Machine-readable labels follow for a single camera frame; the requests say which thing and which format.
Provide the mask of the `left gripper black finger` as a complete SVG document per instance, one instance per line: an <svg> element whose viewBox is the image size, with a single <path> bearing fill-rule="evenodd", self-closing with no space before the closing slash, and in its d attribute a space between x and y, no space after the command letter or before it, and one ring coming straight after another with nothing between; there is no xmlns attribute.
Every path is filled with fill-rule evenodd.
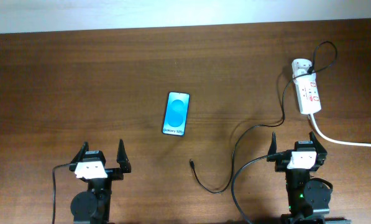
<svg viewBox="0 0 371 224"><path fill-rule="evenodd" d="M72 159L71 163L76 164L78 162L81 162L83 160L84 155L89 150L88 142L84 142L79 152L76 154L76 156Z"/></svg>
<svg viewBox="0 0 371 224"><path fill-rule="evenodd" d="M117 163L121 169L129 169L130 162L128 156L126 154L126 150L124 147L124 141L122 139L119 140L118 150L117 150Z"/></svg>

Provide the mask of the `blue screen Galaxy smartphone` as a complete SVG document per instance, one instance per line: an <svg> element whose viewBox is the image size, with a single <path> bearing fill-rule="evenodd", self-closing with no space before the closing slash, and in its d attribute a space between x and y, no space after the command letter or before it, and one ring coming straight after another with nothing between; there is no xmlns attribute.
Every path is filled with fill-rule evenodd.
<svg viewBox="0 0 371 224"><path fill-rule="evenodd" d="M168 94L167 106L162 126L163 134L172 136L185 135L189 103L189 93L171 91Z"/></svg>

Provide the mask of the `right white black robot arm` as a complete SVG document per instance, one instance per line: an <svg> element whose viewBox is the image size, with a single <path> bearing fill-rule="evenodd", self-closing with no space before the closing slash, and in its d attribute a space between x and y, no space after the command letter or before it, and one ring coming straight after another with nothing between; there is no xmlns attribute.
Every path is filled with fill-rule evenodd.
<svg viewBox="0 0 371 224"><path fill-rule="evenodd" d="M309 133L308 141L295 142L294 148L277 152L276 134L272 134L267 161L275 163L275 172L285 173L289 214L283 214L284 224L332 224L352 221L346 218L326 218L333 185L327 180L312 177L326 160L327 150Z"/></svg>

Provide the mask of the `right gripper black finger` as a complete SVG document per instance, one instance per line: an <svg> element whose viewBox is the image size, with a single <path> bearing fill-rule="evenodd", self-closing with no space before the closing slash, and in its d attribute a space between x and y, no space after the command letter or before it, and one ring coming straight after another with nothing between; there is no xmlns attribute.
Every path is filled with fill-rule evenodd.
<svg viewBox="0 0 371 224"><path fill-rule="evenodd" d="M313 132L309 133L309 138L312 141L314 148L318 154L327 154L327 150L325 150L322 144L317 140Z"/></svg>
<svg viewBox="0 0 371 224"><path fill-rule="evenodd" d="M275 132L272 133L272 140L271 140L271 144L270 144L270 147L268 149L268 153L267 155L268 156L272 156L274 154L277 153L277 139L276 139L276 134Z"/></svg>

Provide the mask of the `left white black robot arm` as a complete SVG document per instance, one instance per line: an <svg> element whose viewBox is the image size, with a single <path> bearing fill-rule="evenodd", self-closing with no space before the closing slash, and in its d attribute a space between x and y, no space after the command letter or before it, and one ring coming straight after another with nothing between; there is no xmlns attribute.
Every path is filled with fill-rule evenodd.
<svg viewBox="0 0 371 224"><path fill-rule="evenodd" d="M112 194L112 182L123 180L132 171L124 141L120 140L115 168L106 168L102 151L91 151L85 142L72 159L69 170L77 179L88 184L87 190L78 193L71 201L70 210L74 223L108 223Z"/></svg>

